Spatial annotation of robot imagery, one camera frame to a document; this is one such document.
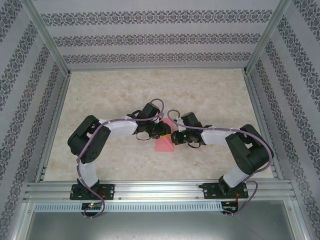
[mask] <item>patterned wallpaper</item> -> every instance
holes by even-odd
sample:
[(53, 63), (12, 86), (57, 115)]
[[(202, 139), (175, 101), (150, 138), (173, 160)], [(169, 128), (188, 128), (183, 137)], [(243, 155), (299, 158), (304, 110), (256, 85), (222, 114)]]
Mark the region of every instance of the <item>patterned wallpaper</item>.
[(0, 3), (0, 240), (33, 182), (64, 77), (19, 0)]
[(35, 0), (71, 70), (244, 67), (278, 0)]
[(275, 153), (320, 239), (320, 8), (293, 0), (251, 73)]

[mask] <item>cable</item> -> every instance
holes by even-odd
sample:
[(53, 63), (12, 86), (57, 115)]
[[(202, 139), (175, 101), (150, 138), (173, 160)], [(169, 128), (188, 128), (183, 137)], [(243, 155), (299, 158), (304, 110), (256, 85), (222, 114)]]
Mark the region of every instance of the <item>cable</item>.
[(236, 208), (238, 208), (239, 207), (239, 193), (238, 192), (235, 193), (235, 203), (236, 203)]
[(119, 122), (119, 121), (127, 121), (127, 122), (140, 122), (140, 121), (150, 121), (150, 120), (154, 120), (154, 119), (157, 119), (158, 117), (160, 117), (160, 115), (164, 112), (164, 109), (165, 109), (165, 103), (164, 101), (162, 101), (160, 98), (155, 98), (153, 100), (150, 101), (150, 103), (154, 102), (154, 101), (160, 101), (161, 104), (162, 104), (162, 108), (160, 110), (160, 112), (153, 116), (153, 117), (150, 117), (150, 118), (144, 118), (144, 119), (133, 119), (133, 118), (117, 118), (117, 119), (112, 119), (112, 120), (109, 120), (109, 121), (106, 121), (102, 124), (100, 124), (96, 130), (93, 132), (93, 134), (91, 135), (91, 137), (89, 138), (88, 142), (86, 143), (86, 145), (83, 147), (82, 151), (80, 152), (79, 156), (76, 158), (76, 171), (78, 173), (78, 176), (79, 176), (79, 181), (81, 182), (81, 184), (87, 188), (93, 195), (95, 195), (96, 197), (98, 197), (100, 200), (101, 200), (101, 203), (102, 203), (102, 210), (100, 212), (98, 212), (96, 215), (94, 216), (87, 216), (86, 215), (86, 211), (88, 208), (86, 208), (83, 212), (83, 215), (84, 215), (84, 218), (86, 219), (94, 219), (94, 218), (97, 218), (99, 217), (106, 209), (106, 204), (105, 204), (105, 201), (104, 199), (99, 195), (97, 194), (95, 191), (93, 191), (86, 183), (85, 181), (83, 180), (82, 178), (82, 175), (81, 175), (81, 172), (80, 172), (80, 161), (81, 161), (81, 158), (82, 156), (85, 154), (85, 152), (87, 151), (87, 148), (89, 147), (90, 143), (92, 142), (92, 140), (94, 139), (94, 137), (97, 135), (97, 133), (99, 132), (99, 130), (104, 126), (104, 125), (107, 125), (107, 124), (110, 124), (110, 123), (113, 123), (113, 122)]
[(199, 146), (192, 146), (192, 145), (188, 142), (188, 146), (189, 146), (190, 148), (193, 148), (193, 149), (198, 149), (198, 148), (201, 147), (201, 144), (199, 143)]
[[(263, 167), (263, 168), (261, 168), (261, 169), (258, 169), (258, 170), (255, 171), (253, 174), (260, 173), (260, 172), (266, 170), (266, 169), (267, 169), (268, 167), (270, 167), (270, 165), (272, 164), (272, 153), (271, 153), (268, 145), (267, 145), (264, 141), (262, 141), (259, 137), (253, 135), (252, 133), (249, 133), (249, 132), (246, 132), (246, 131), (242, 131), (242, 130), (240, 130), (240, 129), (233, 129), (233, 128), (222, 128), (222, 127), (208, 127), (208, 128), (206, 128), (206, 127), (196, 127), (196, 126), (186, 126), (186, 125), (182, 125), (182, 124), (180, 124), (180, 123), (177, 123), (176, 121), (174, 121), (174, 120), (170, 117), (170, 113), (171, 113), (171, 112), (176, 112), (176, 113), (178, 113), (178, 118), (180, 117), (180, 112), (179, 112), (178, 110), (176, 110), (176, 109), (171, 109), (171, 110), (169, 110), (168, 113), (167, 113), (167, 117), (169, 118), (169, 120), (170, 120), (171, 122), (173, 122), (173, 123), (174, 123), (175, 125), (177, 125), (177, 126), (181, 126), (181, 127), (186, 128), (186, 129), (196, 129), (196, 130), (213, 130), (213, 131), (216, 130), (216, 131), (224, 131), (224, 132), (238, 132), (238, 133), (241, 133), (241, 134), (248, 135), (248, 136), (254, 138), (255, 140), (257, 140), (258, 142), (260, 142), (260, 143), (264, 146), (264, 148), (266, 149), (266, 151), (267, 151), (267, 153), (268, 153), (268, 155), (269, 155), (269, 161), (268, 161), (268, 163), (267, 163), (267, 165), (266, 165), (265, 167)], [(225, 212), (229, 212), (229, 213), (233, 216), (233, 215), (236, 215), (236, 214), (242, 212), (243, 209), (245, 209), (245, 208), (248, 206), (248, 203), (250, 203), (251, 199), (255, 196), (255, 194), (256, 194), (256, 192), (257, 192), (257, 190), (258, 190), (258, 183), (257, 183), (256, 181), (254, 181), (254, 180), (246, 181), (247, 179), (251, 178), (253, 174), (247, 176), (247, 177), (243, 180), (243, 182), (255, 183), (255, 190), (254, 190), (253, 194), (251, 195), (251, 197), (249, 198), (249, 200), (248, 200), (236, 213), (232, 213), (232, 212), (230, 212), (230, 211), (224, 210)]]
[(138, 138), (138, 134), (139, 134), (139, 132), (135, 135), (135, 138), (138, 139), (139, 141), (148, 141), (151, 139), (151, 137), (149, 137), (147, 139), (140, 139), (140, 138)]
[(227, 212), (229, 216), (235, 216), (235, 215), (241, 213), (245, 208), (248, 207), (248, 204), (250, 203), (250, 201), (255, 197), (255, 195), (257, 193), (257, 190), (258, 190), (258, 183), (256, 181), (254, 181), (254, 180), (248, 180), (248, 181), (246, 181), (246, 183), (254, 183), (255, 184), (255, 189), (254, 189), (252, 195), (250, 196), (248, 201), (246, 201), (244, 203), (244, 205), (237, 212), (232, 213), (232, 212), (230, 212), (228, 210), (223, 210), (224, 212)]
[[(180, 116), (180, 112), (178, 110), (175, 110), (175, 109), (171, 109), (168, 111), (167, 113), (167, 117), (169, 118), (169, 120), (171, 122), (173, 122), (175, 125), (177, 126), (180, 126), (180, 127), (184, 127), (186, 129), (196, 129), (196, 130), (216, 130), (216, 131), (224, 131), (224, 132), (238, 132), (238, 133), (241, 133), (241, 134), (245, 134), (245, 135), (248, 135), (252, 138), (254, 138), (255, 140), (257, 140), (258, 142), (260, 142), (264, 148), (266, 149), (267, 153), (268, 153), (268, 156), (269, 156), (269, 161), (267, 163), (266, 166), (264, 166), (263, 168), (255, 171), (253, 174), (256, 174), (256, 173), (260, 173), (264, 170), (266, 170), (268, 167), (270, 167), (270, 165), (272, 164), (272, 153), (268, 147), (268, 145), (263, 141), (261, 140), (259, 137), (257, 137), (256, 135), (253, 135), (252, 133), (249, 133), (247, 131), (242, 131), (240, 129), (233, 129), (233, 128), (222, 128), (222, 127), (196, 127), (196, 126), (186, 126), (186, 125), (182, 125), (178, 122), (176, 122), (175, 120), (173, 120), (171, 117), (170, 117), (170, 113), (171, 112), (176, 112), (178, 113), (178, 115)], [(247, 179), (249, 179), (253, 174), (251, 174), (250, 176), (247, 176), (243, 181), (246, 181)]]

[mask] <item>metal base plate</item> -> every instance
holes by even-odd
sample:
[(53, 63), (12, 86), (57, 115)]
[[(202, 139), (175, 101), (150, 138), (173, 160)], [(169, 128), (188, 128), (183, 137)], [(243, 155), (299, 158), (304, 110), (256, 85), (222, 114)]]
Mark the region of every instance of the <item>metal base plate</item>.
[[(113, 200), (115, 194), (114, 184), (99, 184), (97, 193), (103, 197), (104, 200)], [(71, 187), (70, 200), (99, 200), (90, 191), (82, 185), (73, 184)]]
[(204, 199), (235, 199), (237, 193), (239, 199), (249, 197), (247, 185), (244, 182), (232, 188), (226, 196), (220, 191), (217, 182), (203, 183), (201, 188), (203, 189)]

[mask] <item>beige surface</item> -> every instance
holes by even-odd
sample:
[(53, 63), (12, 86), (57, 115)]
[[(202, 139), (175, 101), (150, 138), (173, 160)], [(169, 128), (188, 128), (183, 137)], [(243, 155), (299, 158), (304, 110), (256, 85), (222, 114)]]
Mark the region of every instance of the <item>beige surface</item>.
[[(141, 110), (154, 98), (163, 99), (165, 114), (170, 109), (181, 114), (194, 112), (203, 126), (237, 128), (252, 124), (258, 129), (240, 69), (75, 72), (44, 180), (76, 180), (76, 158), (67, 140), (86, 116), (123, 117)], [(109, 139), (96, 161), (101, 180), (218, 179), (235, 164), (227, 147), (192, 149), (183, 144), (175, 146), (174, 152), (155, 152), (154, 139), (138, 141), (134, 135)], [(273, 175), (268, 169), (256, 177)]]

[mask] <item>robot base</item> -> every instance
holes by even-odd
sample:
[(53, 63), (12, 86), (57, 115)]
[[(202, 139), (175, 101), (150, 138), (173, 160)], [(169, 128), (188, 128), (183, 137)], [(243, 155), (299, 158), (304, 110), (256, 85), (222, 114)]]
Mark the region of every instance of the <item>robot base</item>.
[[(76, 180), (77, 184), (71, 187), (70, 200), (99, 200), (87, 188), (85, 188), (79, 179)], [(100, 184), (100, 181), (94, 184), (91, 189), (99, 194), (104, 200), (113, 200), (115, 194), (114, 184)]]
[(247, 199), (249, 197), (247, 185), (244, 182), (231, 188), (226, 195), (219, 189), (219, 183), (217, 182), (203, 183), (199, 185), (199, 188), (203, 189), (204, 199)]

